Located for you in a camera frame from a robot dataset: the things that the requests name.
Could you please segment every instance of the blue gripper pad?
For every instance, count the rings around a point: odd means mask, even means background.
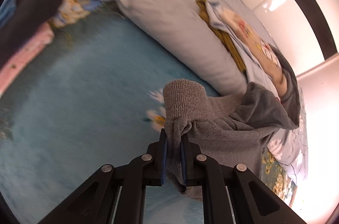
[[[181,148],[181,173],[182,173],[182,179],[184,181],[184,185],[186,185],[187,184],[187,165],[186,165],[184,143],[182,140],[181,140],[180,148]]]
[[[167,137],[165,138],[165,147],[164,152],[162,154],[162,173],[161,173],[161,184],[163,185],[165,183],[165,177],[166,177],[166,162],[167,162]]]

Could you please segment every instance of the dark gray cloth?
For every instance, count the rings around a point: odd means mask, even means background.
[[[164,88],[168,138],[167,176],[184,195],[201,200],[201,189],[183,185],[180,166],[181,136],[188,133],[190,142],[219,164],[234,167],[245,164],[256,176],[261,173],[261,155],[280,128],[299,126],[300,102],[292,68],[275,49],[288,82],[281,102],[253,82],[243,97],[229,95],[207,97],[199,83],[176,80]]]
[[[14,15],[0,29],[0,68],[58,10],[62,0],[17,0]]]

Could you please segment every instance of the metal screw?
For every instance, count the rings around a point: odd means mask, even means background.
[[[238,164],[237,170],[238,171],[245,171],[245,170],[247,170],[247,166],[245,166],[244,164]]]
[[[141,156],[141,159],[144,161],[149,161],[152,159],[152,155],[146,153],[143,156]]]
[[[198,161],[206,161],[207,157],[205,154],[199,154],[197,155],[197,160]]]
[[[113,167],[111,165],[103,165],[101,167],[101,170],[104,172],[104,173],[109,173],[111,170],[113,169]]]

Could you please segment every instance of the wrinkled fabric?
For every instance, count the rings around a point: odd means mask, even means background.
[[[17,8],[16,0],[4,0],[0,6],[0,29],[13,17]]]
[[[199,17],[206,22],[206,24],[208,25],[208,27],[213,31],[213,33],[220,39],[220,41],[222,42],[222,44],[225,46],[225,48],[227,49],[227,51],[230,52],[233,60],[235,61],[235,63],[237,64],[237,67],[239,69],[240,72],[245,72],[246,71],[246,66],[241,58],[241,56],[239,55],[238,50],[236,49],[231,37],[229,36],[229,34],[223,30],[220,29],[216,29],[215,27],[213,27],[211,25],[211,18],[208,15],[208,12],[206,10],[206,0],[196,0],[197,5],[200,8],[199,11]]]
[[[26,65],[51,43],[53,37],[49,24],[43,23],[34,36],[0,69],[0,98]]]
[[[17,0],[13,17],[0,29],[0,68],[50,19],[62,0]]]

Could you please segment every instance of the clothing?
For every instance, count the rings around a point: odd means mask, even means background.
[[[210,24],[210,17],[208,16],[205,3],[206,3],[206,0],[196,0],[196,4],[200,8],[199,17],[204,22],[206,22],[208,27],[213,31],[213,33],[220,39],[220,41],[225,46],[225,48],[230,52],[233,60],[237,64],[239,71],[240,72],[246,71],[246,66],[245,66],[241,56],[239,55],[238,50],[234,46],[234,43],[233,43],[231,37],[229,36],[229,34],[225,31],[214,28]]]
[[[261,173],[261,155],[280,128],[299,126],[300,102],[296,77],[285,58],[275,50],[288,82],[281,103],[256,83],[249,83],[242,97],[231,94],[207,97],[203,86],[188,80],[167,84],[163,90],[168,139],[167,176],[184,195],[202,200],[201,189],[183,185],[180,141],[188,133],[203,154],[219,164],[245,164],[256,176]]]
[[[0,29],[0,68],[50,19],[62,0],[17,0],[13,17]]]
[[[0,6],[0,29],[14,15],[16,10],[16,0],[4,0]]]
[[[0,69],[0,98],[26,65],[51,43],[53,37],[49,24],[43,23],[34,36]]]
[[[265,89],[270,90],[275,97],[279,98],[277,89],[271,81],[271,78],[265,73],[263,68],[261,67],[259,61],[252,55],[250,49],[236,36],[234,32],[234,27],[238,25],[236,24],[233,28],[223,22],[220,18],[224,8],[219,2],[212,3],[206,1],[206,10],[208,16],[210,17],[210,24],[212,27],[227,32],[236,49],[238,50],[245,66],[246,66],[246,76],[247,82],[255,82]]]

